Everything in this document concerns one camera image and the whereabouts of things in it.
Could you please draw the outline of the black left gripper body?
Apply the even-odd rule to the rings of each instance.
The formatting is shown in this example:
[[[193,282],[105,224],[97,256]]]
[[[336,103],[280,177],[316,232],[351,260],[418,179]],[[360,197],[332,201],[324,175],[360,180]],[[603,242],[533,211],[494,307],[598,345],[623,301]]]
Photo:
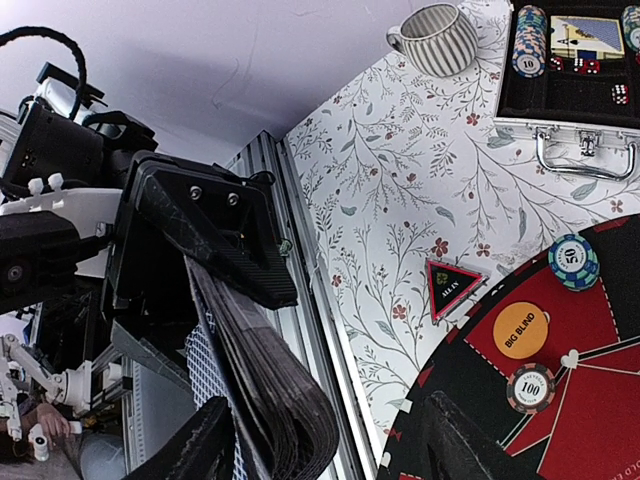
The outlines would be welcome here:
[[[144,323],[177,326],[195,323],[184,260],[189,258],[137,211],[137,194],[144,179],[154,174],[189,177],[251,178],[263,185],[276,232],[272,187],[275,177],[262,170],[239,176],[218,164],[195,161],[141,150],[132,155],[123,178],[122,196],[116,215],[113,250],[107,264],[101,310],[108,324],[115,319],[141,319]]]

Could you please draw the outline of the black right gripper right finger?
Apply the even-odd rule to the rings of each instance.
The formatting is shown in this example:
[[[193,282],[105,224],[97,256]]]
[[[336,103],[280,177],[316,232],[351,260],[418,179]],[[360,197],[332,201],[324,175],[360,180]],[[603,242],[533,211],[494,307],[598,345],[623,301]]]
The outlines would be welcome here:
[[[423,402],[427,479],[542,479],[493,442],[443,391]]]

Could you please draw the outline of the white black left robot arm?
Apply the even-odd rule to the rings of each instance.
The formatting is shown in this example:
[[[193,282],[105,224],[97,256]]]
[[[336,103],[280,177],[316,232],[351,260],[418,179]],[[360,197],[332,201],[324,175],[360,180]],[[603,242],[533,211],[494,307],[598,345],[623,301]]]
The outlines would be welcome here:
[[[121,355],[188,384],[181,347],[198,319],[185,264],[193,261],[250,304],[291,307],[298,292],[280,251],[274,176],[241,177],[217,164],[162,155],[154,133],[121,111],[94,112],[75,41],[43,26],[25,37],[54,40],[77,74],[42,71],[73,96],[60,105],[31,98],[12,122],[1,171],[1,308],[14,310],[75,290],[81,263],[97,260],[100,307]]]

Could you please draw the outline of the orange black hundred chip stack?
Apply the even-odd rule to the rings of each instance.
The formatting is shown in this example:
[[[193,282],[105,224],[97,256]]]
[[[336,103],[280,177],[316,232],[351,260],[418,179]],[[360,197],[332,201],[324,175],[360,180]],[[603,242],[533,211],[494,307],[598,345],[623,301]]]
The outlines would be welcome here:
[[[506,385],[509,405],[526,415],[544,411],[553,401],[555,392],[555,376],[540,363],[521,365],[511,374]]]

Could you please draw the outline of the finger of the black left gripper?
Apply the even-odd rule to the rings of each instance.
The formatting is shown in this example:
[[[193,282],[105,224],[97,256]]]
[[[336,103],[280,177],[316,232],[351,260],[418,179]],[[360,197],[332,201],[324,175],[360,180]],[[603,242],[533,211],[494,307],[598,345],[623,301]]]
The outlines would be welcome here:
[[[150,325],[141,319],[115,319],[111,327],[115,350],[192,394],[185,336],[173,326]]]
[[[154,174],[140,186],[137,211],[177,250],[256,303],[298,303],[261,183]]]

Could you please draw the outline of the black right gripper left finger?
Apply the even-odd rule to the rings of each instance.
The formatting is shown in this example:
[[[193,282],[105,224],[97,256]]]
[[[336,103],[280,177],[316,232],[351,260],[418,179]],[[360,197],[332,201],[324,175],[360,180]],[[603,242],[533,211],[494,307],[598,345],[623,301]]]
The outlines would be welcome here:
[[[167,444],[126,480],[231,479],[235,425],[225,397],[213,396]]]

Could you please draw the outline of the orange big blind button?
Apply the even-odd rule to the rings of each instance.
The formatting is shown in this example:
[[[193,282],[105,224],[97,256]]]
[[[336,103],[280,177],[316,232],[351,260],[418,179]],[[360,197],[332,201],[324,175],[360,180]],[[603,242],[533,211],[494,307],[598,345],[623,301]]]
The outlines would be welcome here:
[[[493,325],[497,349],[510,359],[527,359],[537,354],[549,335],[549,316],[531,302],[514,302],[504,307]]]

